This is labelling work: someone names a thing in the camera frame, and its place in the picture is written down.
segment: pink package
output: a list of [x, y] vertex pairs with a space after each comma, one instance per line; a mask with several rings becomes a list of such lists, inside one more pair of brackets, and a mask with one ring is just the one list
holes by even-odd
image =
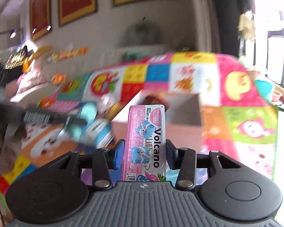
[[123, 157], [123, 181], [166, 181], [165, 109], [131, 106]]

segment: ceiling light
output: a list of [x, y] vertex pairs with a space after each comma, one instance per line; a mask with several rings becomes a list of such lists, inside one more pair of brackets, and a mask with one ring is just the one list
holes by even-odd
[[17, 34], [17, 29], [11, 31], [11, 38], [15, 37], [16, 34]]

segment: colorful patchwork blanket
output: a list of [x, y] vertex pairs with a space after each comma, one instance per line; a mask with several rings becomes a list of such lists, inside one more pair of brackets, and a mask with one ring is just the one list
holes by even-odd
[[[198, 93], [203, 122], [202, 152], [219, 150], [272, 178], [277, 141], [277, 111], [260, 95], [246, 69], [236, 58], [212, 53], [164, 54], [99, 69], [61, 86], [40, 105], [70, 112], [85, 102], [97, 102], [110, 93], [127, 104], [142, 89]], [[90, 148], [55, 137], [61, 127], [28, 127], [14, 171], [0, 178], [4, 195], [8, 186], [63, 153]], [[50, 150], [43, 153], [39, 146]]]

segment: toy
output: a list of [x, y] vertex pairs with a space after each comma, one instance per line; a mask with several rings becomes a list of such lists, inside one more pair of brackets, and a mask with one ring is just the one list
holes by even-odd
[[33, 60], [35, 60], [33, 67], [36, 70], [42, 70], [43, 64], [46, 62], [45, 58], [48, 58], [48, 54], [51, 52], [51, 46], [42, 46], [38, 48], [38, 50], [33, 53], [29, 58], [26, 58], [24, 63], [22, 64], [22, 72], [28, 73], [32, 66]]
[[124, 108], [124, 105], [120, 102], [115, 103], [111, 106], [111, 108], [105, 114], [105, 118], [109, 121], [112, 121], [117, 114]]
[[94, 148], [106, 147], [114, 138], [111, 123], [106, 119], [95, 119], [82, 131], [80, 142]]
[[65, 83], [66, 81], [66, 75], [65, 74], [55, 74], [52, 78], [51, 78], [52, 84], [53, 85], [58, 85], [58, 84], [62, 84]]
[[87, 48], [79, 48], [77, 51], [71, 50], [70, 52], [64, 51], [59, 54], [51, 54], [48, 58], [48, 62], [57, 62], [61, 60], [68, 60], [70, 58], [76, 57], [78, 55], [86, 55], [89, 51], [89, 47]]
[[130, 107], [122, 180], [166, 181], [165, 110], [163, 105]]
[[100, 97], [97, 103], [97, 109], [100, 114], [106, 114], [107, 111], [116, 103], [112, 95], [106, 94]]

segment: snack package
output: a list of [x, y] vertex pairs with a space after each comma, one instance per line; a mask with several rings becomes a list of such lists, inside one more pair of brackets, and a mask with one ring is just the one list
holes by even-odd
[[122, 180], [166, 181], [165, 110], [163, 105], [130, 107]]

